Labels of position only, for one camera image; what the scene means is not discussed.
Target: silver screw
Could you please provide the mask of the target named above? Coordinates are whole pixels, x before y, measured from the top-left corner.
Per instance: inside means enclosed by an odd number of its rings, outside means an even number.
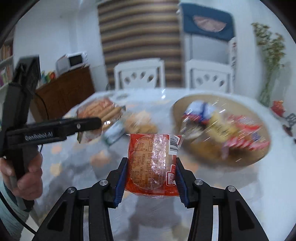
[[[230,192],[235,192],[235,190],[236,190],[234,186],[229,186],[227,189]]]
[[[73,193],[73,192],[75,192],[75,188],[74,187],[70,187],[70,188],[68,188],[67,189],[67,193]]]
[[[196,180],[194,181],[194,183],[195,183],[196,185],[198,185],[198,186],[201,186],[201,185],[203,184],[203,181],[200,180],[200,179],[196,179]]]
[[[108,184],[108,181],[106,179],[100,181],[101,186],[106,186],[107,184]]]

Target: green plant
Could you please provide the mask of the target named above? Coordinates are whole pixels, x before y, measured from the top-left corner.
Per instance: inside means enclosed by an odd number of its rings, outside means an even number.
[[[261,23],[252,23],[256,35],[257,45],[261,47],[264,63],[266,66],[266,83],[263,88],[259,101],[265,105],[270,104],[270,93],[273,88],[272,74],[279,70],[283,65],[280,63],[285,56],[284,38],[282,35],[275,33],[276,38],[272,39],[270,27]]]

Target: brown round plate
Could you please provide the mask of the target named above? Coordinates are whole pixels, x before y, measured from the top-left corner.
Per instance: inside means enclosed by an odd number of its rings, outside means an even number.
[[[258,134],[266,141],[270,142],[270,136],[267,131],[267,127],[256,113],[252,112],[247,107],[238,102],[215,95],[191,95],[178,100],[173,105],[173,117],[176,124],[176,130],[178,132],[180,131],[182,124],[182,115],[186,111],[187,107],[195,100],[202,100],[212,104],[215,103],[215,105],[217,105],[217,107],[221,108],[222,110],[225,109],[234,115],[246,115],[252,118],[255,122],[261,123],[262,127],[258,131]],[[225,160],[221,158],[221,147],[211,141],[184,141],[182,146],[188,149],[195,156],[198,156],[199,160],[209,164],[223,164],[227,166],[239,167],[251,165],[262,159],[268,153],[270,145],[264,149],[256,151],[232,149],[229,151],[229,156]]]

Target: table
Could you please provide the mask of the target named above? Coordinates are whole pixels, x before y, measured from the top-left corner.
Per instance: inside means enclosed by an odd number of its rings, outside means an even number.
[[[172,105],[186,95],[197,93],[227,97],[256,112],[269,130],[271,147],[262,160],[240,169],[210,168],[198,163],[196,158],[181,148],[178,156],[184,167],[192,170],[196,178],[211,186],[235,186],[255,213],[269,240],[285,240],[296,223],[295,143],[282,130],[281,123],[270,110],[256,100],[238,95],[167,88],[98,92],[86,101],[107,95],[115,103],[126,105],[129,111],[146,110],[151,113],[152,121],[158,125],[159,133],[169,134],[173,132],[174,125],[171,116]],[[74,116],[77,108],[78,106],[72,108],[66,117]],[[73,135],[67,141],[46,144],[43,147],[44,192],[37,199],[35,206],[40,221],[68,187],[91,187],[97,181],[106,178],[109,171],[118,167],[122,157],[127,156],[129,137],[126,135],[109,149],[100,138],[89,144],[78,144],[76,138],[77,135]],[[101,150],[107,150],[112,156],[110,163],[93,161]],[[186,209],[179,197],[154,199],[125,191],[122,203],[117,209],[110,209],[109,213],[115,241],[183,241],[188,237],[193,209]],[[87,208],[84,218],[84,236],[87,240]],[[215,208],[213,240],[217,240],[217,222],[218,211]]]

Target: striped curtain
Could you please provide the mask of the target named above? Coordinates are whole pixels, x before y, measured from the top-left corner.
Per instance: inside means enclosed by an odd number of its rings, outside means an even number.
[[[123,61],[161,58],[167,86],[181,86],[179,0],[111,0],[98,6],[109,83]]]

